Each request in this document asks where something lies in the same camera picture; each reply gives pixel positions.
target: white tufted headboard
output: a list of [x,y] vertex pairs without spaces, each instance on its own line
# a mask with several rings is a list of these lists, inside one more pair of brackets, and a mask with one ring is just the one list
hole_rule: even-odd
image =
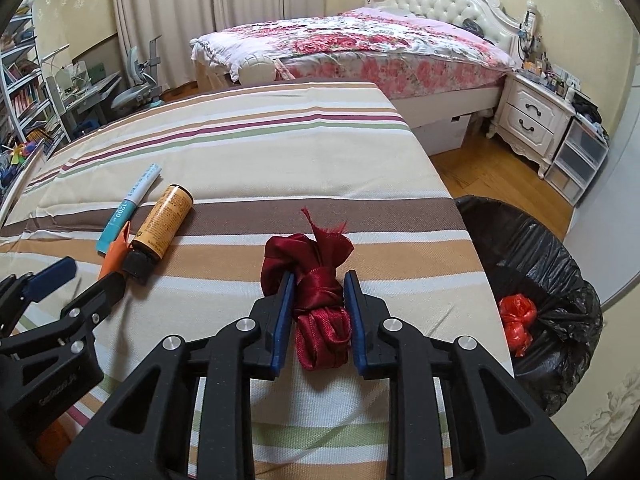
[[[502,12],[500,0],[367,0],[367,7],[390,12],[405,10],[457,26],[462,25],[465,18],[470,18],[482,27],[485,38],[518,60],[520,23]],[[528,2],[527,7],[535,32],[536,6]]]

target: drawer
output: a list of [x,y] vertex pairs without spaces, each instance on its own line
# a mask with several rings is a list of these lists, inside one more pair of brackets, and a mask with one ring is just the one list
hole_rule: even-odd
[[554,138],[554,134],[549,130],[508,104],[502,112],[499,124],[542,156],[545,156],[546,150]]
[[520,83],[513,85],[507,102],[552,132],[564,118],[564,113],[555,104]]

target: bottle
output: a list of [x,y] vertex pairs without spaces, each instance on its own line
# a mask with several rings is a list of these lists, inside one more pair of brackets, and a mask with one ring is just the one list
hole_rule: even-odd
[[564,81],[559,80],[558,86],[556,87],[556,94],[558,94],[562,99],[566,95],[566,86],[564,85]]
[[132,250],[125,257],[122,270],[140,285],[146,285],[192,206],[191,193],[182,186],[171,184],[133,238]]
[[575,96],[575,86],[573,83],[569,85],[569,88],[566,90],[566,96],[564,98],[569,104],[572,104]]

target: white storage box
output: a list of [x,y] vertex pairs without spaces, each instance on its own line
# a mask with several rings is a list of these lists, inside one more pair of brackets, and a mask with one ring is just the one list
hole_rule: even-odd
[[573,118],[545,180],[573,206],[583,196],[602,166],[609,147]]
[[427,155],[436,155],[456,150],[462,146],[470,118],[471,115],[463,115],[462,117],[444,119],[437,123],[418,126],[412,131]]

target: desk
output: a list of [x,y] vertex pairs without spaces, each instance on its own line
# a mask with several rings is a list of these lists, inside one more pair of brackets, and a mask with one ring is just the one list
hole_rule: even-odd
[[104,112],[100,107],[102,101],[104,101],[111,92],[122,81],[120,72],[115,72],[108,75],[103,80],[98,81],[95,85],[89,86],[84,93],[69,105],[65,105],[64,119],[69,126],[69,133],[76,129],[78,123],[76,122],[75,114],[82,114],[91,108],[94,109],[98,115],[98,120],[104,125],[107,123],[107,119],[104,116]]

